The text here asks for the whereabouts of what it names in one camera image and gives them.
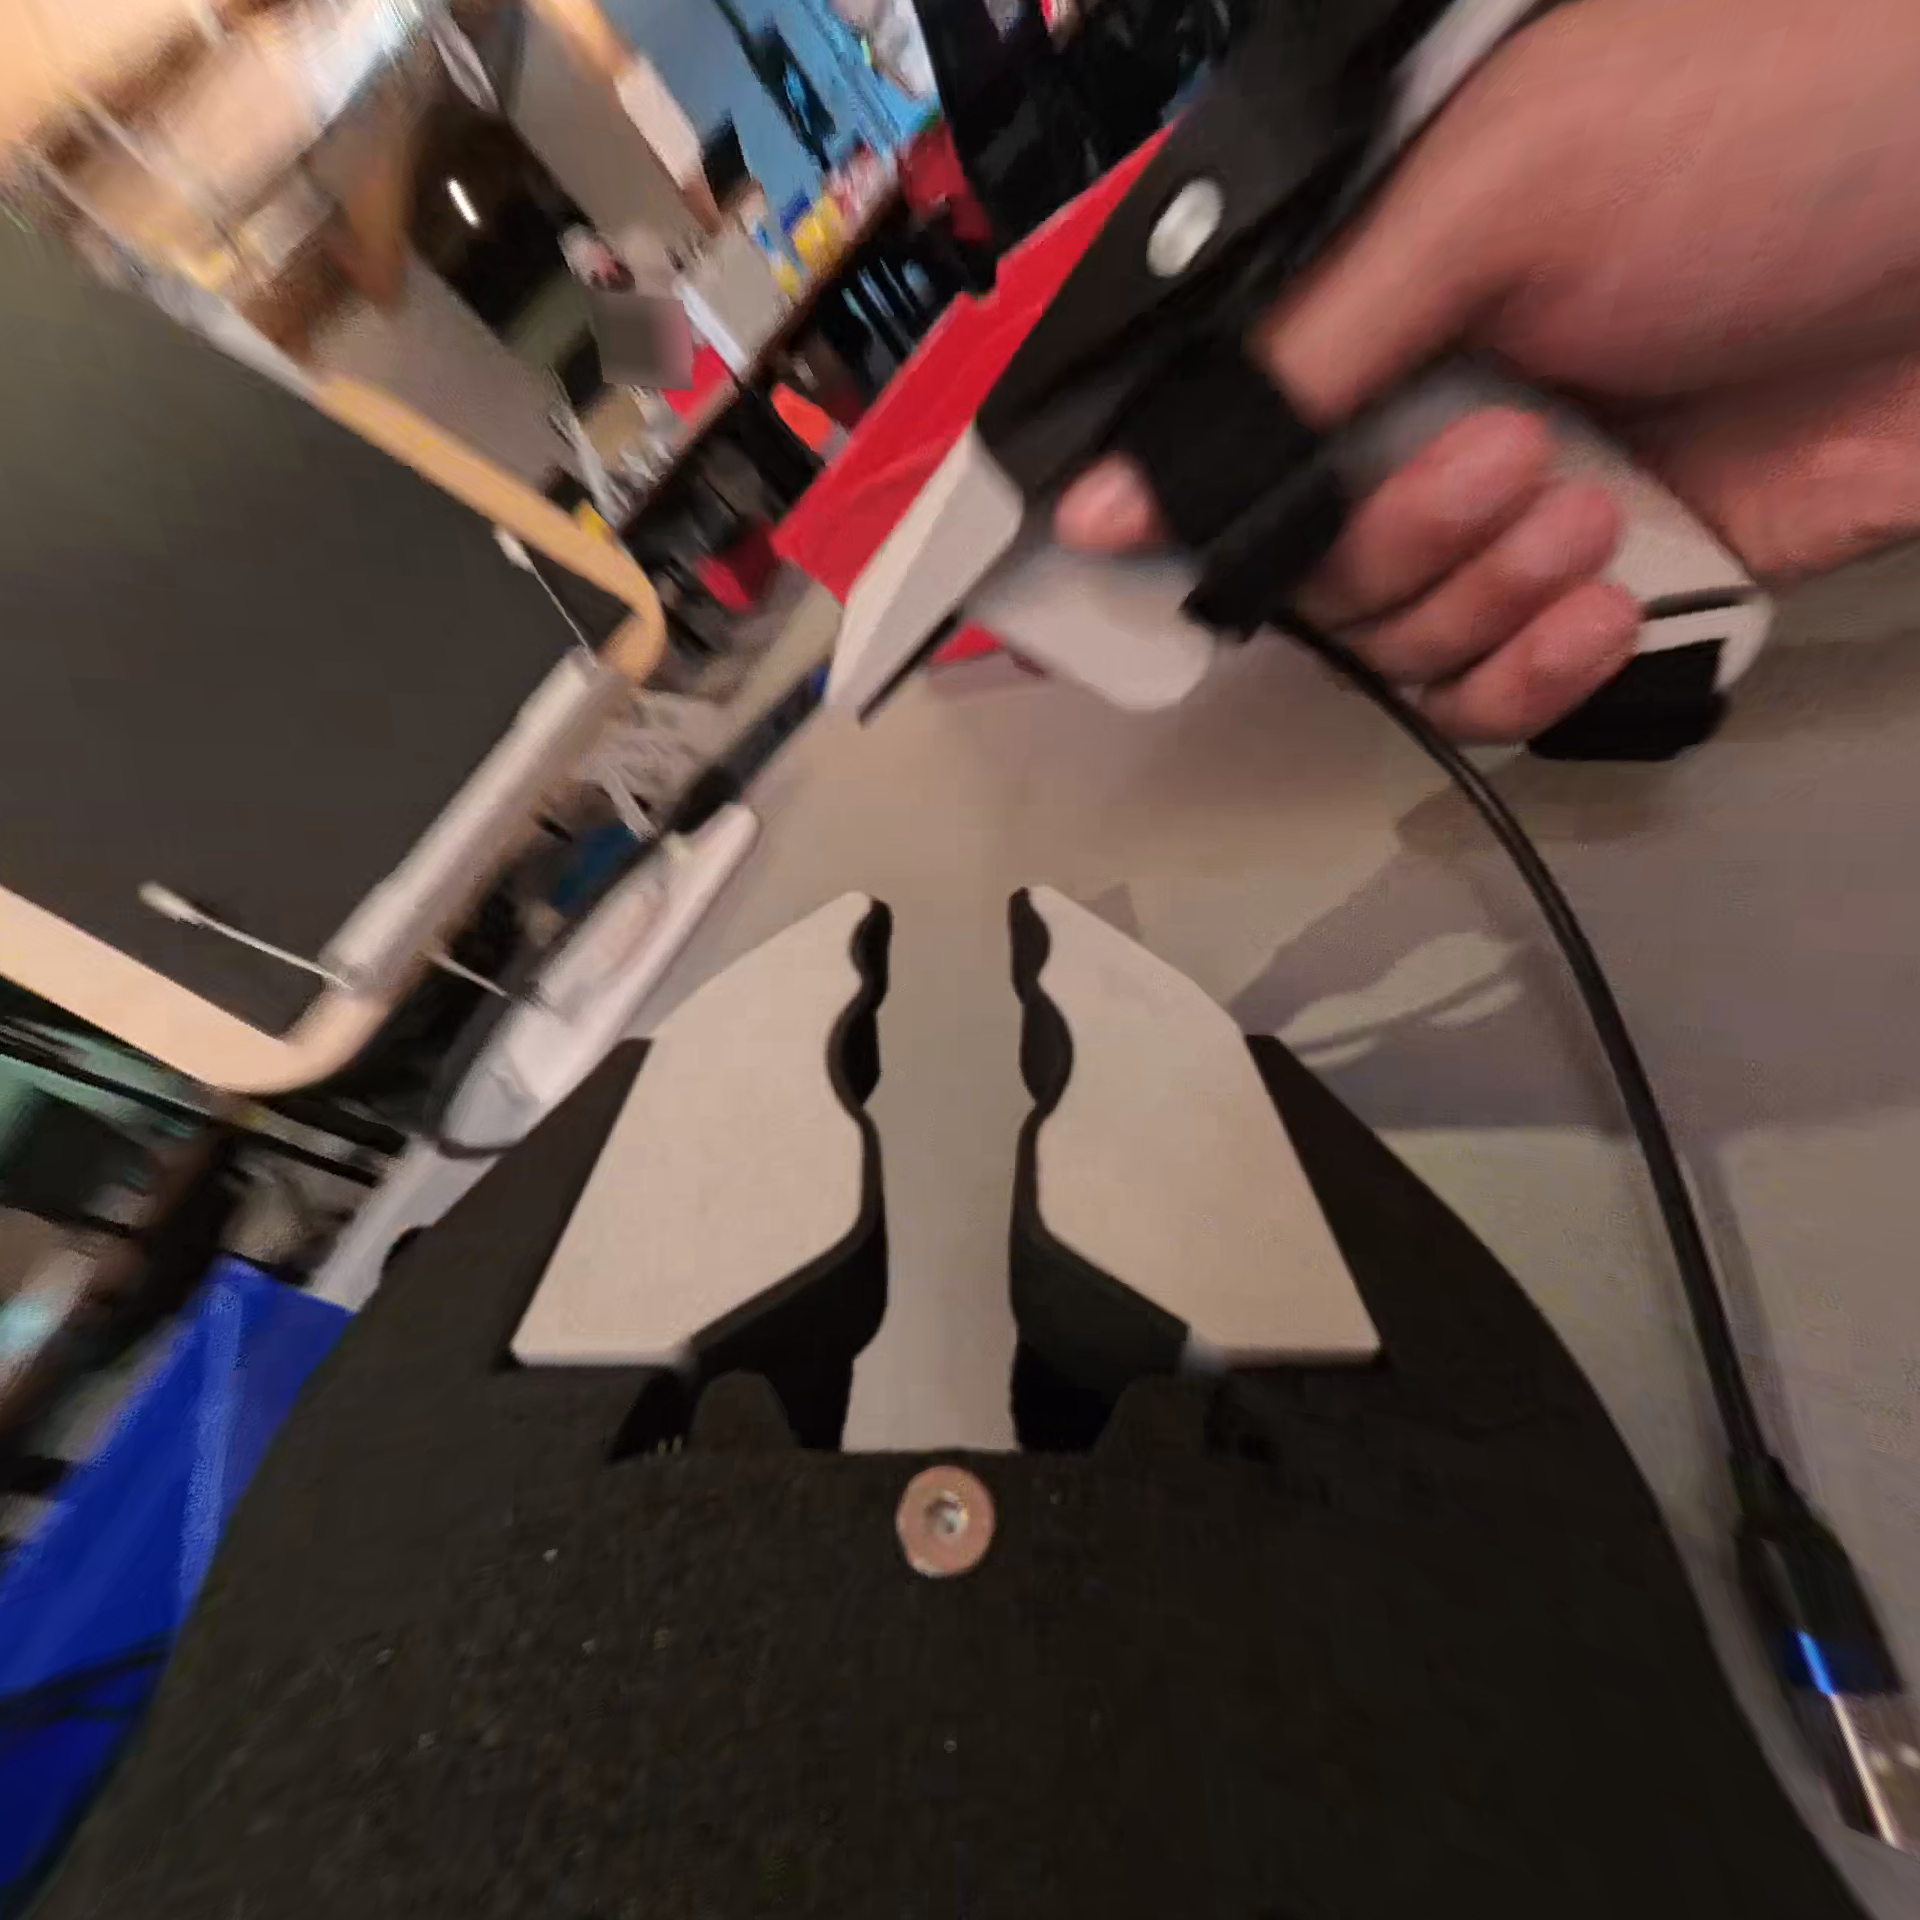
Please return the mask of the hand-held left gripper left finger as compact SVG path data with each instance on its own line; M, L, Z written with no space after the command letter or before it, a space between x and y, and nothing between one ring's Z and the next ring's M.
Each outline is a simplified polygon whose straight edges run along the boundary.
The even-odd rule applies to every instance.
M680 1432L735 1373L841 1450L890 1304L877 1013L892 907L841 893L735 956L638 1070L511 1337L521 1373L631 1379Z

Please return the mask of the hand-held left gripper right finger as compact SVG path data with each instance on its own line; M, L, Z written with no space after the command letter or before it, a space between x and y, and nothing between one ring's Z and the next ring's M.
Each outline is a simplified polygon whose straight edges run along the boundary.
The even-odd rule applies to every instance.
M1020 1447L1092 1447L1147 1379L1371 1366L1380 1329L1234 1016L1054 884L1010 897L1010 944Z

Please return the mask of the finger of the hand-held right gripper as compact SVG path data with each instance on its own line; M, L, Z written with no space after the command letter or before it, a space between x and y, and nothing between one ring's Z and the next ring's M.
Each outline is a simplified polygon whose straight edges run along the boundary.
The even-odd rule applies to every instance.
M852 582L825 709L872 714L1014 549L1027 496L980 432L964 432Z

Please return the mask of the red plastic bin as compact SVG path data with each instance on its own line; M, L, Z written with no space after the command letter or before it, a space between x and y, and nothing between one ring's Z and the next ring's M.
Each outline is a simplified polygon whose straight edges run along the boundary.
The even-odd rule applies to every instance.
M1117 200L1165 146L1155 130L998 262L994 286L957 296L852 429L852 440L778 523L775 550L847 599L862 564L961 440L1001 372L1062 287Z

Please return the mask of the blue plastic bin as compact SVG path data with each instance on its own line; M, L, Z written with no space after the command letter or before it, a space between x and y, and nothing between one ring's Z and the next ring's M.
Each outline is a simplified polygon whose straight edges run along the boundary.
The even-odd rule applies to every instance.
M222 1259L4 1567L4 1914L147 1716L234 1506L351 1310Z

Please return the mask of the black cable blue plugs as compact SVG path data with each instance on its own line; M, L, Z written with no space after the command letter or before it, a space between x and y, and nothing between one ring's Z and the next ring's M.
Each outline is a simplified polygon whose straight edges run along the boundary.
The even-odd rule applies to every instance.
M1722 1437L1747 1614L1840 1817L1864 1836L1915 1857L1912 1692L1860 1567L1768 1443L1691 1180L1587 926L1512 806L1428 717L1312 623L1287 613L1281 632L1371 700L1447 774L1512 863L1561 950L1641 1152L1684 1287Z

